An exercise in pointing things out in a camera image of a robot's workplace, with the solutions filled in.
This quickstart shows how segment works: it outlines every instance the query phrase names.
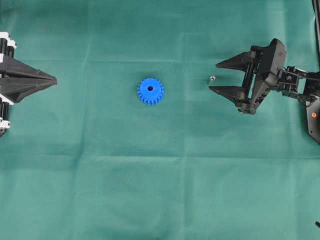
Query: blue gear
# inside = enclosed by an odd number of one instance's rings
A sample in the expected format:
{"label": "blue gear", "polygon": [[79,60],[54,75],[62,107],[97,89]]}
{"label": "blue gear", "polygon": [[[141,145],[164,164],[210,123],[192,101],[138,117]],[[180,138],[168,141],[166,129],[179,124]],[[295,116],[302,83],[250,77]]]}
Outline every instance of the blue gear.
{"label": "blue gear", "polygon": [[138,97],[149,106],[155,106],[165,96],[163,84],[155,78],[147,78],[138,86]]}

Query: green cloth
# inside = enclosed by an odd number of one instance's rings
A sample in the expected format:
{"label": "green cloth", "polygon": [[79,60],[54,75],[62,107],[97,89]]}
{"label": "green cloth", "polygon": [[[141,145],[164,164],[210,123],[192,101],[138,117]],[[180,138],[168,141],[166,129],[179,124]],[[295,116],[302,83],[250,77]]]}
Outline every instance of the green cloth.
{"label": "green cloth", "polygon": [[[296,100],[255,116],[208,89],[215,64],[278,38],[317,72],[311,0],[7,0],[15,58],[58,86],[0,139],[2,240],[318,240],[320,145]],[[164,100],[137,97],[146,77]]]}

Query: gear teeth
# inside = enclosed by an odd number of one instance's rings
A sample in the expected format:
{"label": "gear teeth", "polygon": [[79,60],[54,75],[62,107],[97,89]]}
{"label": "gear teeth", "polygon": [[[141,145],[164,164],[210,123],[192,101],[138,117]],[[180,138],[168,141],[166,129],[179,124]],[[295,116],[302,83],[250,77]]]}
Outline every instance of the gear teeth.
{"label": "gear teeth", "polygon": [[[159,91],[149,90],[148,88],[153,87]],[[161,102],[165,95],[164,85],[156,78],[146,78],[144,81],[138,84],[137,96],[138,98],[148,106],[155,106]]]}

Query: green fabric surface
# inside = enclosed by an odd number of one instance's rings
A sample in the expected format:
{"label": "green fabric surface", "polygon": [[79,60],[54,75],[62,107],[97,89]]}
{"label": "green fabric surface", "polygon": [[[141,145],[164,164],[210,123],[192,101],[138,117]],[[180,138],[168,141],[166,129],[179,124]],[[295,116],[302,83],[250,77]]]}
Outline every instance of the green fabric surface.
{"label": "green fabric surface", "polygon": [[[0,139],[2,240],[318,240],[320,145],[296,100],[208,89],[278,38],[319,71],[311,0],[3,0],[15,58],[57,77]],[[137,86],[165,87],[156,107]]]}

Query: plastic gear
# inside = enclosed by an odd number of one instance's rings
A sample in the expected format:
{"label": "plastic gear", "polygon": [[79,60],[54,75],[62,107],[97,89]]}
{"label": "plastic gear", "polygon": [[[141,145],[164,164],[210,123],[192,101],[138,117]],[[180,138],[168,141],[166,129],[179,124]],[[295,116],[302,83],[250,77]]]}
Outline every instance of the plastic gear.
{"label": "plastic gear", "polygon": [[138,97],[146,105],[155,106],[164,96],[165,88],[156,78],[147,78],[138,86]]}

